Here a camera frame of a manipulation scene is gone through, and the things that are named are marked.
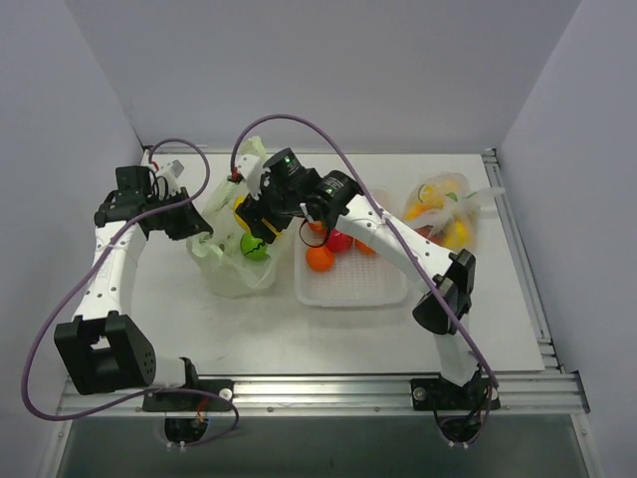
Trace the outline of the green fake fruit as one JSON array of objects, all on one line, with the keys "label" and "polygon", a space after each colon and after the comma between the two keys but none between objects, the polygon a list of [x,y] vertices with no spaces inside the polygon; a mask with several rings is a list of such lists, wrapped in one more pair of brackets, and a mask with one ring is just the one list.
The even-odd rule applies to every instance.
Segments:
[{"label": "green fake fruit", "polygon": [[241,254],[248,260],[263,262],[269,258],[268,243],[253,236],[250,232],[245,232],[240,239]]}]

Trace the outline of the yellow fake mango front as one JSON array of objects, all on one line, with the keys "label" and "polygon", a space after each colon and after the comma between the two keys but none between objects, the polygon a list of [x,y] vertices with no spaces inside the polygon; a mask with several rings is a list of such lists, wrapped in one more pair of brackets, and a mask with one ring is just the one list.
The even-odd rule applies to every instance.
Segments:
[{"label": "yellow fake mango front", "polygon": [[239,196],[235,199],[233,204],[233,216],[238,224],[240,224],[243,228],[246,228],[247,225],[244,219],[242,218],[242,216],[238,212],[239,207],[243,204],[244,200],[245,200],[244,196]]}]

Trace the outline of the green avocado print plastic bag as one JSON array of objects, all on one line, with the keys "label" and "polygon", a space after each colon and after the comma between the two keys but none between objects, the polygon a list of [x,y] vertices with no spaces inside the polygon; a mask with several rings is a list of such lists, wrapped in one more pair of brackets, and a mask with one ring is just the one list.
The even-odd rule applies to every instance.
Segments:
[{"label": "green avocado print plastic bag", "polygon": [[278,265],[289,250],[292,235],[281,233],[269,245],[269,258],[263,262],[246,259],[240,251],[243,228],[233,216],[237,197],[248,194],[243,182],[228,178],[220,182],[208,198],[201,216],[212,226],[214,233],[197,234],[186,240],[186,250],[197,264],[213,294],[236,298],[258,294],[275,282]]}]

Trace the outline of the orange fake orange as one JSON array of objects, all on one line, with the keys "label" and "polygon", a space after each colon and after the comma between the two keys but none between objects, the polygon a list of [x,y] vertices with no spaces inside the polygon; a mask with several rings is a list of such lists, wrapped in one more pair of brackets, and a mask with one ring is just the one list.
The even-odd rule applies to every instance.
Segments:
[{"label": "orange fake orange", "polygon": [[376,252],[372,248],[357,239],[354,240],[354,246],[363,255],[374,256],[376,254]]},{"label": "orange fake orange", "polygon": [[309,248],[306,251],[306,262],[311,270],[323,273],[332,268],[334,256],[325,246]]}]

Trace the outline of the red fake apple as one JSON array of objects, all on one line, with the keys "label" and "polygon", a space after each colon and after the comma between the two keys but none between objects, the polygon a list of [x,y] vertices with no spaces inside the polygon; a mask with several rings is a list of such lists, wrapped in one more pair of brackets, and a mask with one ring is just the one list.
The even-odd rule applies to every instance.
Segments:
[{"label": "red fake apple", "polygon": [[340,254],[348,251],[353,243],[353,238],[337,230],[331,230],[326,236],[324,246],[333,254]]}]

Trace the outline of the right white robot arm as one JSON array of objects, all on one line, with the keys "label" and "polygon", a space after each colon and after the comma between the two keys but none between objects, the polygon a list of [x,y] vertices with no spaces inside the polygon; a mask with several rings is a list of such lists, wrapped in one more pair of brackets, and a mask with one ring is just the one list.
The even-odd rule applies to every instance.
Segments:
[{"label": "right white robot arm", "polygon": [[231,171],[247,185],[237,214],[256,238],[272,244],[303,218],[351,236],[401,271],[422,293],[412,316],[434,336],[444,400],[463,407],[475,398],[473,377],[490,368],[462,322],[475,284],[471,252],[455,253],[418,234],[380,206],[352,171],[320,175],[288,148],[268,160],[235,156]]}]

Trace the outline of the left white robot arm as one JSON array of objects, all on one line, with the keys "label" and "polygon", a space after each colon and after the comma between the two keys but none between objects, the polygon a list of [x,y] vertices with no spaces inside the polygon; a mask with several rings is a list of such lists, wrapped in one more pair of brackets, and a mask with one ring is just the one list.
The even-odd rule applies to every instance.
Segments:
[{"label": "left white robot arm", "polygon": [[54,331],[56,348],[82,395],[147,387],[157,380],[154,348],[130,316],[140,255],[152,231],[173,241],[213,231],[183,202],[188,193],[177,182],[183,171],[178,160],[161,167],[119,167],[115,190],[94,215],[97,271],[72,320]]}]

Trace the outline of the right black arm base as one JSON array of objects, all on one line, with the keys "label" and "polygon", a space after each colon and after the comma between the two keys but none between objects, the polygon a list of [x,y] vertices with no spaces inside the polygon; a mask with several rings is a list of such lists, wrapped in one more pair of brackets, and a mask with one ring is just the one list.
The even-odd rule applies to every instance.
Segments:
[{"label": "right black arm base", "polygon": [[417,377],[409,381],[412,408],[417,411],[462,411],[469,412],[481,406],[487,409],[486,397],[490,381],[474,377],[463,386],[458,386],[440,375]]}]

